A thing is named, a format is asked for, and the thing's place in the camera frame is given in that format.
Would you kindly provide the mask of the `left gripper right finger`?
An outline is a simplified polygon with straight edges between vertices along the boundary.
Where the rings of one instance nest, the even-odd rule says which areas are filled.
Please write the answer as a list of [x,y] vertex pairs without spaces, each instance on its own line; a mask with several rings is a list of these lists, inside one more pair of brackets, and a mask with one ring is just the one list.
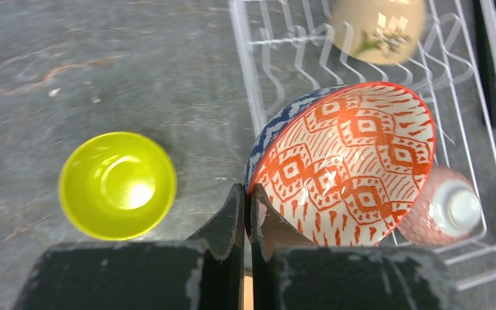
[[445,263],[421,247],[324,247],[250,195],[256,309],[461,309]]

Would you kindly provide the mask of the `yellow-green bowl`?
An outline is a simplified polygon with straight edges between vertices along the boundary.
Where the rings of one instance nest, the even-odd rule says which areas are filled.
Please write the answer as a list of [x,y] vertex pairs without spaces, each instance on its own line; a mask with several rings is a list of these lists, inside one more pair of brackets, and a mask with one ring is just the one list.
[[82,233],[129,240],[168,214],[177,192],[173,162],[162,146],[134,132],[90,138],[65,161],[57,185],[61,210]]

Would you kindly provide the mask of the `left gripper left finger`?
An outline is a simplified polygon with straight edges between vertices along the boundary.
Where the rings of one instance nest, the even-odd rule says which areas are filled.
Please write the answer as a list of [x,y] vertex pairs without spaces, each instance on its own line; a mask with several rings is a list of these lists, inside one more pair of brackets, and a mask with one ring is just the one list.
[[49,247],[14,309],[241,309],[244,187],[185,240]]

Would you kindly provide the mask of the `blue patterned bowl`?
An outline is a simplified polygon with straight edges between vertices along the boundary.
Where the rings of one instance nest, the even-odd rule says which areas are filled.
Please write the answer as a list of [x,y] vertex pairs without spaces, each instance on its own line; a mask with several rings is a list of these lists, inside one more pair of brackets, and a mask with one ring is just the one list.
[[411,89],[374,81],[300,96],[264,126],[244,186],[312,242],[373,246],[404,219],[433,165],[436,130]]

